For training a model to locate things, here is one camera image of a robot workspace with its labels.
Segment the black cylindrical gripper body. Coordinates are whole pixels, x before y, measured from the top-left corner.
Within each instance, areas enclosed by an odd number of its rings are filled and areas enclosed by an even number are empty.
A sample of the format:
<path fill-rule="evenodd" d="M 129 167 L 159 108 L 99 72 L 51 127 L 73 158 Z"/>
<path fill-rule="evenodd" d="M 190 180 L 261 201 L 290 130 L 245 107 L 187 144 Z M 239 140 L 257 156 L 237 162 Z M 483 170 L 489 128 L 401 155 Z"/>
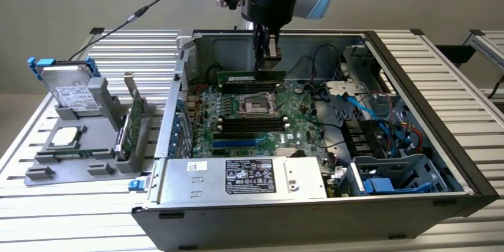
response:
<path fill-rule="evenodd" d="M 294 4 L 295 0 L 245 0 L 241 16 L 269 32 L 279 32 L 291 21 Z"/>

